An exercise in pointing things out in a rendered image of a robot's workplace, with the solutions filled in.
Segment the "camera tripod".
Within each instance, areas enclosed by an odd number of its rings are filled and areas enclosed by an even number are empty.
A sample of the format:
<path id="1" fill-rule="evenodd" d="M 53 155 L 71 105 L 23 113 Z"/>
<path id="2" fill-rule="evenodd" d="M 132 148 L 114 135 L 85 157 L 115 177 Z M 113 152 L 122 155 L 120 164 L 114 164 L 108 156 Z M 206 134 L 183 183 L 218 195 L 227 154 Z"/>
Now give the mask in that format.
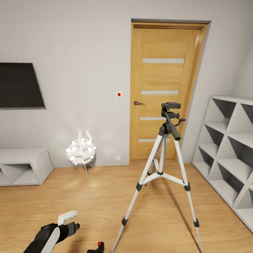
<path id="1" fill-rule="evenodd" d="M 136 186 L 137 190 L 136 190 L 136 192 L 134 194 L 134 197 L 131 201 L 131 204 L 130 204 L 130 207 L 127 211 L 127 214 L 122 220 L 122 227 L 120 229 L 118 237 L 117 237 L 117 239 L 115 241 L 115 244 L 112 248 L 112 251 L 110 253 L 113 253 L 114 250 L 115 250 L 115 247 L 116 247 L 116 245 L 118 243 L 118 240 L 121 236 L 121 233 L 123 231 L 123 228 L 127 224 L 128 217 L 129 217 L 131 209 L 134 205 L 135 199 L 137 198 L 137 195 L 138 195 L 139 191 L 141 190 L 142 186 L 144 184 L 146 186 L 148 182 L 150 182 L 151 180 L 156 179 L 157 177 L 164 177 L 164 178 L 172 180 L 176 183 L 184 185 L 184 188 L 185 188 L 185 190 L 187 191 L 187 194 L 188 194 L 189 203 L 190 203 L 190 207 L 191 207 L 191 211 L 192 211 L 192 215 L 193 215 L 193 222 L 194 222 L 194 226 L 195 226 L 196 231 L 197 231 L 197 236 L 198 236 L 201 252 L 203 253 L 202 244 L 201 244 L 201 240 L 200 240 L 200 235 L 199 235 L 199 231 L 198 231 L 198 227 L 200 225 L 199 225 L 198 219 L 195 217 L 194 207 L 193 207 L 193 203 L 192 203 L 192 199 L 191 199 L 191 195 L 190 195 L 191 187 L 190 187 L 190 183 L 187 180 L 187 176 L 186 176 L 186 172 L 185 172 L 185 168 L 184 168 L 184 163 L 183 163 L 183 159 L 182 159 L 182 155 L 181 155 L 181 151 L 180 151 L 180 146 L 179 146 L 179 140 L 181 139 L 181 136 L 179 135 L 179 133 L 176 129 L 176 127 L 179 126 L 182 121 L 186 121 L 186 119 L 182 119 L 182 118 L 179 119 L 179 117 L 180 117 L 179 113 L 175 114 L 175 113 L 169 111 L 169 109 L 180 109 L 181 104 L 179 104 L 177 102 L 166 102 L 166 103 L 162 103 L 161 106 L 162 106 L 161 115 L 162 115 L 162 117 L 165 117 L 167 119 L 167 121 L 166 121 L 166 123 L 162 124 L 162 126 L 159 129 L 160 131 L 158 133 L 158 137 L 157 137 L 156 142 L 153 146 L 153 149 L 150 153 L 150 156 L 148 158 L 147 164 L 144 168 L 144 171 L 142 173 L 140 181 L 138 182 L 138 184 Z M 174 125 L 171 122 L 172 118 L 179 119 L 179 123 Z M 179 163 L 180 163 L 181 171 L 182 171 L 182 175 L 183 175 L 183 180 L 178 179 L 176 177 L 173 177 L 173 176 L 168 175 L 168 174 L 163 172 L 163 164 L 164 164 L 164 160 L 165 160 L 164 158 L 165 158 L 166 149 L 167 149 L 168 136 L 171 133 L 172 133 L 173 138 L 174 138 L 176 151 L 177 151 L 177 155 L 178 155 L 178 158 L 179 158 Z M 161 149 L 160 163 L 158 163 L 157 154 L 159 152 L 161 144 L 162 144 L 162 149 Z M 152 171 L 152 168 L 153 168 L 154 164 L 155 164 L 157 172 L 151 175 L 151 171 Z"/>

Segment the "digital camera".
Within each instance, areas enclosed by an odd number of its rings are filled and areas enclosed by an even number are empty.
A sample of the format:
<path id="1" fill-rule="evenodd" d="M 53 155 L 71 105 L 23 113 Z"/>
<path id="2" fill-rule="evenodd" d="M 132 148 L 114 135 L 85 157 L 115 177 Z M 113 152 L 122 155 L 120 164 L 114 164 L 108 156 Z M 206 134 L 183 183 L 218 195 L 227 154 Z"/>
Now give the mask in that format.
<path id="1" fill-rule="evenodd" d="M 103 253 L 104 252 L 104 242 L 98 242 L 98 249 L 88 250 L 87 253 Z"/>

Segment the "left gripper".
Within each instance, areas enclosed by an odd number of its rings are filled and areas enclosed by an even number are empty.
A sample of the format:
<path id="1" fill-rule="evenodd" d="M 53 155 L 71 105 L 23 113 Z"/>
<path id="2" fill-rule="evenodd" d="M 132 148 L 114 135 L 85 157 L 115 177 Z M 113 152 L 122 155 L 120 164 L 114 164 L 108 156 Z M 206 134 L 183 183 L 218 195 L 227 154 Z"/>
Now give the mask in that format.
<path id="1" fill-rule="evenodd" d="M 60 226 L 64 229 L 64 234 L 59 242 L 63 241 L 67 237 L 74 235 L 76 231 L 80 228 L 80 224 L 79 223 L 75 224 L 75 222 L 71 222 L 69 224 Z"/>

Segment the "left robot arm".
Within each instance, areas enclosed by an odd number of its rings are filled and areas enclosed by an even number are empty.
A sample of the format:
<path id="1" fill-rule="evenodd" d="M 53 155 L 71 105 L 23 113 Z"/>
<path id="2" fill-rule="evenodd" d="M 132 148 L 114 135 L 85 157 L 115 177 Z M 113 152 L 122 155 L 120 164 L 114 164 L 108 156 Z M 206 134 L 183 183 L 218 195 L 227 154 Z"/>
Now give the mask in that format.
<path id="1" fill-rule="evenodd" d="M 30 243 L 23 253 L 51 253 L 57 242 L 63 241 L 76 233 L 80 224 L 71 222 L 66 224 L 65 221 L 78 216 L 78 212 L 72 210 L 59 216 L 57 224 L 51 223 L 41 227 L 35 240 Z"/>

